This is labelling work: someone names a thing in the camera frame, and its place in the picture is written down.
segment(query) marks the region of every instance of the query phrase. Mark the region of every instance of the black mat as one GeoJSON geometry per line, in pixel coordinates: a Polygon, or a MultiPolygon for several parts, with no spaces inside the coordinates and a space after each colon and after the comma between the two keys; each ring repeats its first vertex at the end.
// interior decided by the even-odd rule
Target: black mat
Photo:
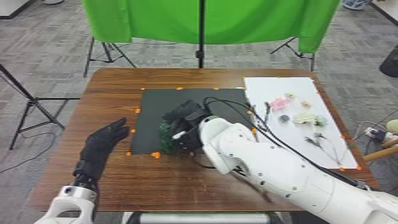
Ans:
{"type": "MultiPolygon", "coordinates": [[[[157,128],[163,114],[175,109],[186,100],[193,100],[202,105],[202,99],[211,96],[243,104],[246,103],[244,93],[239,89],[188,89],[180,91],[170,89],[145,90],[131,141],[133,154],[150,154],[159,151],[157,128]]],[[[212,103],[209,108],[212,114],[228,122],[241,123],[250,127],[241,116],[221,103],[212,103]]],[[[244,109],[239,106],[236,106],[236,109],[248,119],[244,109]]]]}

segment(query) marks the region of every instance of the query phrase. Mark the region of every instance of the white paper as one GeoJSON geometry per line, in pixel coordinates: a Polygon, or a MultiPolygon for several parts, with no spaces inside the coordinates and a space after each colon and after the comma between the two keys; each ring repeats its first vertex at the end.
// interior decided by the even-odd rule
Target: white paper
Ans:
{"type": "MultiPolygon", "coordinates": [[[[287,145],[312,160],[312,162],[328,169],[342,166],[344,169],[356,168],[356,162],[340,138],[340,132],[326,110],[326,106],[316,93],[312,80],[305,77],[291,78],[244,78],[244,94],[248,102],[255,105],[255,112],[264,117],[266,106],[264,102],[271,102],[276,98],[285,98],[285,94],[292,94],[294,99],[285,104],[280,111],[269,111],[268,127],[287,145]],[[307,101],[310,108],[301,106],[301,101],[307,101]],[[326,125],[317,127],[310,124],[294,124],[292,117],[298,113],[307,112],[312,115],[321,115],[326,119],[326,125]],[[280,122],[280,115],[289,116],[289,121],[280,122]],[[305,137],[314,139],[314,133],[321,133],[326,140],[319,140],[319,147],[305,141],[305,137]]],[[[269,142],[257,132],[257,140],[269,142]]]]}

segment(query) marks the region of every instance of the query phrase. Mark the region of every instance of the light stand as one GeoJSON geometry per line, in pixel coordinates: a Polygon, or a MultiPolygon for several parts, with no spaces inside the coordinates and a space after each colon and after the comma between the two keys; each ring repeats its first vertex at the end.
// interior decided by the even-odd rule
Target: light stand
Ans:
{"type": "Polygon", "coordinates": [[[198,68],[204,67],[204,35],[205,35],[205,0],[198,0],[198,49],[195,51],[198,68]]]}
{"type": "Polygon", "coordinates": [[[101,61],[101,62],[104,62],[104,63],[113,63],[113,62],[117,61],[118,58],[124,58],[125,61],[127,61],[127,63],[129,63],[129,65],[136,68],[136,66],[134,66],[134,64],[133,64],[133,62],[131,62],[127,56],[124,55],[124,53],[122,53],[122,51],[120,51],[120,49],[118,49],[118,47],[115,46],[113,43],[102,43],[102,42],[101,42],[101,45],[102,45],[102,51],[104,51],[104,55],[106,55],[106,60],[97,60],[97,59],[92,59],[92,58],[90,58],[90,55],[92,55],[92,48],[93,48],[93,42],[95,42],[95,40],[93,40],[93,37],[92,37],[92,38],[90,38],[90,47],[88,47],[88,55],[86,55],[85,69],[83,69],[83,77],[86,77],[86,72],[88,72],[88,67],[90,67],[90,62],[92,62],[92,61],[101,61]],[[109,50],[117,50],[117,52],[118,52],[118,54],[120,54],[118,58],[115,58],[115,59],[109,57],[109,50]]]}
{"type": "Polygon", "coordinates": [[[6,82],[6,84],[10,85],[13,90],[19,92],[21,96],[28,99],[26,107],[24,107],[24,111],[22,111],[22,116],[21,116],[21,121],[19,121],[19,124],[17,124],[15,133],[13,133],[13,137],[12,137],[12,142],[10,142],[10,146],[8,146],[8,150],[12,150],[17,136],[19,136],[19,134],[24,131],[31,130],[33,128],[37,128],[42,125],[51,124],[51,123],[56,124],[61,129],[65,128],[63,125],[60,124],[58,120],[56,120],[56,117],[58,117],[60,111],[61,111],[61,109],[65,107],[67,101],[69,100],[79,100],[79,98],[38,98],[38,97],[33,97],[31,94],[28,93],[24,87],[21,86],[21,83],[17,82],[13,76],[10,75],[6,69],[3,68],[1,64],[0,64],[0,71],[1,71],[1,73],[5,75],[5,77],[0,75],[0,78],[3,79],[3,81],[6,82]],[[61,105],[60,105],[60,108],[58,108],[56,112],[54,112],[54,115],[51,115],[51,113],[44,109],[38,101],[63,101],[61,105]],[[31,125],[31,126],[22,128],[29,107],[35,107],[38,109],[42,115],[47,118],[47,121],[44,121],[38,124],[35,124],[35,125],[31,125]]]}
{"type": "Polygon", "coordinates": [[[308,61],[310,61],[308,70],[310,70],[310,72],[312,72],[312,71],[314,71],[314,53],[312,53],[312,56],[310,56],[310,57],[305,57],[305,56],[303,56],[303,53],[296,52],[296,50],[294,50],[292,47],[289,46],[289,42],[291,42],[294,39],[296,39],[296,37],[292,37],[292,38],[285,41],[285,43],[276,47],[276,49],[269,52],[269,54],[273,54],[273,53],[280,50],[282,47],[287,47],[289,50],[292,51],[294,56],[296,56],[298,58],[305,58],[305,59],[308,59],[308,61]]]}

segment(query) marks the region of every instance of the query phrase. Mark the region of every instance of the tripod stand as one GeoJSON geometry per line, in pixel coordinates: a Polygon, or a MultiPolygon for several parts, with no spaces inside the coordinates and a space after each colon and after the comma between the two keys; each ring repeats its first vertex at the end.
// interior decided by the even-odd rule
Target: tripod stand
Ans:
{"type": "Polygon", "coordinates": [[[17,93],[21,94],[21,96],[28,99],[26,107],[24,107],[24,111],[22,111],[22,115],[21,115],[21,121],[19,121],[19,124],[17,124],[15,133],[13,133],[10,146],[8,146],[8,150],[12,150],[17,136],[19,136],[19,134],[24,131],[31,130],[33,128],[37,128],[42,125],[51,124],[51,123],[56,124],[61,129],[65,128],[63,125],[60,124],[58,120],[56,120],[56,117],[58,117],[60,111],[61,111],[61,109],[65,107],[67,101],[69,100],[79,100],[79,98],[38,98],[38,97],[33,97],[31,94],[28,93],[24,87],[21,86],[21,83],[17,82],[13,76],[10,75],[6,69],[3,68],[1,64],[0,64],[0,71],[1,71],[1,73],[5,75],[5,77],[0,75],[0,78],[3,79],[3,81],[6,82],[6,84],[10,85],[13,90],[17,91],[17,93]],[[58,110],[54,112],[54,115],[51,115],[51,113],[47,112],[45,108],[42,107],[40,101],[63,101],[61,105],[58,107],[58,110]],[[31,126],[22,128],[24,119],[26,119],[28,111],[29,111],[31,107],[35,107],[38,109],[42,115],[47,118],[47,121],[44,121],[38,124],[35,124],[35,125],[31,125],[31,126]]]}
{"type": "Polygon", "coordinates": [[[86,61],[85,61],[85,68],[83,68],[83,78],[86,78],[86,73],[88,73],[88,67],[90,67],[90,62],[92,61],[101,61],[104,63],[113,63],[117,61],[118,58],[124,58],[129,65],[136,68],[125,54],[122,53],[117,45],[113,43],[102,43],[101,42],[101,45],[102,45],[102,51],[104,51],[104,55],[106,55],[106,60],[97,60],[97,59],[92,59],[90,58],[90,55],[92,55],[92,48],[93,48],[93,43],[95,43],[95,40],[93,40],[93,37],[90,38],[90,46],[88,46],[88,55],[86,55],[86,61]],[[117,50],[120,56],[113,59],[111,56],[109,56],[109,50],[117,50]]]}
{"type": "Polygon", "coordinates": [[[294,54],[294,56],[296,56],[298,58],[305,58],[305,59],[310,61],[308,71],[312,72],[312,71],[314,71],[314,53],[312,53],[312,56],[310,56],[310,57],[305,57],[305,56],[303,56],[303,53],[298,53],[298,52],[294,51],[292,47],[289,46],[289,42],[291,42],[294,39],[296,39],[296,37],[292,37],[292,38],[285,41],[285,43],[276,47],[276,49],[269,52],[269,54],[273,54],[273,53],[282,49],[282,47],[287,47],[289,50],[291,50],[291,52],[292,52],[292,54],[294,54]]]}

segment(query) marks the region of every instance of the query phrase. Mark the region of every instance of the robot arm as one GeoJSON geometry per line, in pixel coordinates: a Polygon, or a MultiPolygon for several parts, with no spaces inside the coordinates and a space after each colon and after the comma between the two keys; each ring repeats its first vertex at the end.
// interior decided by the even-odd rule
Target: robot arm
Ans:
{"type": "Polygon", "coordinates": [[[69,186],[61,187],[45,215],[35,224],[92,224],[99,193],[97,181],[115,144],[129,133],[127,127],[122,127],[124,125],[125,118],[90,134],[72,172],[74,181],[69,186]],[[60,213],[69,211],[79,211],[79,216],[76,218],[58,217],[60,213]]]}
{"type": "MultiPolygon", "coordinates": [[[[398,224],[398,199],[392,195],[358,188],[292,151],[255,142],[250,130],[211,116],[191,102],[163,116],[170,124],[172,146],[175,150],[202,150],[221,174],[236,168],[244,173],[246,182],[278,195],[328,223],[398,224]]],[[[60,189],[49,211],[35,224],[92,224],[97,205],[97,180],[108,154],[117,142],[127,136],[125,119],[109,124],[88,136],[79,162],[74,169],[76,180],[60,189]],[[65,211],[79,210],[77,218],[58,218],[65,211]]]]}
{"type": "Polygon", "coordinates": [[[342,182],[284,148],[255,142],[241,124],[207,117],[198,126],[202,150],[227,174],[243,169],[244,179],[328,223],[398,223],[398,198],[342,182]]]}

